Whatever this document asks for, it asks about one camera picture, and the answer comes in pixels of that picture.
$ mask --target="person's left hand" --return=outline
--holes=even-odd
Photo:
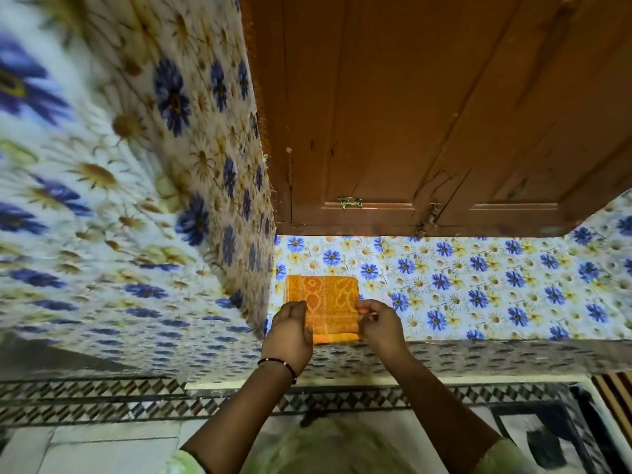
[[[297,376],[312,359],[313,352],[312,329],[305,326],[306,312],[305,301],[290,301],[281,306],[261,348],[262,359],[281,359],[292,366]]]

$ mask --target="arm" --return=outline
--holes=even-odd
[[[448,472],[470,474],[501,436],[413,357],[394,310],[375,300],[356,307],[362,335],[401,386]]]
[[[261,350],[263,358],[287,362],[298,376],[312,358],[312,331],[305,327],[305,302],[283,305],[273,318]],[[220,411],[207,421],[182,450],[212,474],[237,474],[274,406],[292,384],[287,367],[268,361],[257,367]]]

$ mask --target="folded orange cloth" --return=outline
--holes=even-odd
[[[358,341],[358,280],[351,276],[295,276],[285,280],[283,302],[306,301],[313,343]]]

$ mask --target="brown wooden door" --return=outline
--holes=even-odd
[[[632,0],[265,1],[281,233],[556,236],[632,182]]]

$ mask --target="door hinge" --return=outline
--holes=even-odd
[[[338,198],[338,202],[343,209],[347,209],[347,206],[358,206],[362,207],[362,198],[354,198],[352,196],[340,197]]]
[[[431,230],[437,225],[437,220],[443,208],[445,207],[445,203],[430,203],[431,208],[426,213],[425,218],[421,223],[415,226],[415,238],[421,239],[426,235],[426,232]]]

